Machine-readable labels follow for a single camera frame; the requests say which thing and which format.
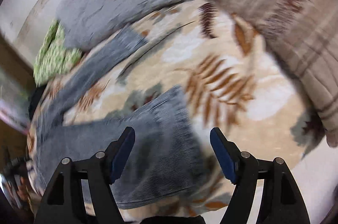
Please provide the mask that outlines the green patterned quilt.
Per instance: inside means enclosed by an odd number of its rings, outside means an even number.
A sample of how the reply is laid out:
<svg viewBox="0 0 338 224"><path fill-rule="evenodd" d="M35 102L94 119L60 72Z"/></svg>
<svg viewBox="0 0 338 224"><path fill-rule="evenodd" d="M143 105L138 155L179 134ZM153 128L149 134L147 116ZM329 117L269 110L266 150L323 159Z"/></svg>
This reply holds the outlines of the green patterned quilt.
<svg viewBox="0 0 338 224"><path fill-rule="evenodd" d="M64 40L64 27L58 20L53 20L35 59L33 77L36 86L67 74L81 60L83 53L76 48L66 48Z"/></svg>

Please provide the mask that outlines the striped floral beige pillow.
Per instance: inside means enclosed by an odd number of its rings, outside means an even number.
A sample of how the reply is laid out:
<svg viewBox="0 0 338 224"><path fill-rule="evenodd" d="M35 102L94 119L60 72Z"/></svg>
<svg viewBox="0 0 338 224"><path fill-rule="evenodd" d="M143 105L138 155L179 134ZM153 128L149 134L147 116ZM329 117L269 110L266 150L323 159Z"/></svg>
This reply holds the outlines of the striped floral beige pillow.
<svg viewBox="0 0 338 224"><path fill-rule="evenodd" d="M337 0L214 0L253 24L302 83L337 146Z"/></svg>

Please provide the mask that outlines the leaf pattern fleece blanket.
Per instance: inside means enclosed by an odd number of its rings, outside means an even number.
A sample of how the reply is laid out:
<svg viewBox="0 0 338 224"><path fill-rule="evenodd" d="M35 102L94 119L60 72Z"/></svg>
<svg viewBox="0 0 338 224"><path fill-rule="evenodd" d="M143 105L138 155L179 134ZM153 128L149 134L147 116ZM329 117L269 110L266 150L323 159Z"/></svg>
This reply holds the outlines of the leaf pattern fleece blanket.
<svg viewBox="0 0 338 224"><path fill-rule="evenodd" d="M131 126L136 141L112 186L129 221L194 217L229 204L209 141L219 127L256 157L294 167L324 137L299 82L238 15L206 0L150 13L51 79L30 128L39 195L63 157L86 159Z"/></svg>

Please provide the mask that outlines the grey denim pants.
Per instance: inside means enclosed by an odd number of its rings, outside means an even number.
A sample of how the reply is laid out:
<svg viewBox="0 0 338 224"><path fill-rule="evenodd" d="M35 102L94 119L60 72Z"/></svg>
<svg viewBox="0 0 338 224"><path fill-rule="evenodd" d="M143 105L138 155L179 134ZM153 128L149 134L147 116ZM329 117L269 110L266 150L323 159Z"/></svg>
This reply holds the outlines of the grey denim pants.
<svg viewBox="0 0 338 224"><path fill-rule="evenodd" d="M105 153L102 164L87 172L106 179L122 209L188 196L206 182L209 173L180 86L135 111L126 109L80 124L63 123L64 113L90 87L146 42L131 27L123 28L84 62L43 109L36 121L35 189L46 189L62 159L79 161L99 151Z"/></svg>

